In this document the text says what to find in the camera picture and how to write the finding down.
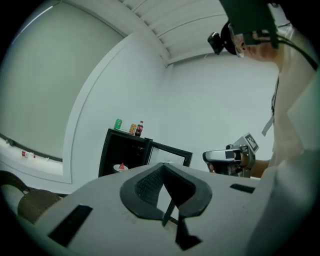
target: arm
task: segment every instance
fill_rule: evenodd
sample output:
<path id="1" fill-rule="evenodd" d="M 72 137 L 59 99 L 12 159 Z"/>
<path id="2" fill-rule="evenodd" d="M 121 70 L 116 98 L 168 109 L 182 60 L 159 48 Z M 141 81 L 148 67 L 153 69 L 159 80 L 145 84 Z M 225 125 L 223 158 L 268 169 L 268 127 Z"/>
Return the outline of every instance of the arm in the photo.
<path id="1" fill-rule="evenodd" d="M 245 167 L 248 165 L 248 158 L 246 155 L 241 154 L 241 166 Z M 265 169 L 268 168 L 269 160 L 256 160 L 255 165 L 251 169 L 251 176 L 256 178 L 261 178 Z"/>
<path id="2" fill-rule="evenodd" d="M 251 176 L 261 178 L 265 169 L 268 168 L 269 160 L 256 160 L 255 165 L 251 169 Z"/>

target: white wall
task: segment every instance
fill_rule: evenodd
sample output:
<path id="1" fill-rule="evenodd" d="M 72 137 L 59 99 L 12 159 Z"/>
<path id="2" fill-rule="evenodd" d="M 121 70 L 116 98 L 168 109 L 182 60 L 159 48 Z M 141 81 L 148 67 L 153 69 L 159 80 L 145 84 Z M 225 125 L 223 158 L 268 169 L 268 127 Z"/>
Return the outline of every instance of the white wall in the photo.
<path id="1" fill-rule="evenodd" d="M 8 49 L 0 69 L 0 133 L 61 158 L 80 89 L 122 39 L 99 19 L 66 3 L 35 19 Z"/>
<path id="2" fill-rule="evenodd" d="M 155 141 L 193 152 L 190 167 L 203 171 L 203 152 L 223 150 L 248 132 L 260 147 L 256 158 L 271 157 L 273 129 L 266 137 L 261 131 L 271 116 L 275 65 L 225 53 L 187 60 L 168 72 L 158 95 L 162 120 Z"/>
<path id="3" fill-rule="evenodd" d="M 28 186 L 69 194 L 96 179 L 108 128 L 117 118 L 123 127 L 145 122 L 143 135 L 157 133 L 154 101 L 166 68 L 139 36 L 129 35 L 103 57 L 85 81 L 72 107 L 63 146 L 63 172 L 71 184 L 27 175 L 0 161 Z"/>

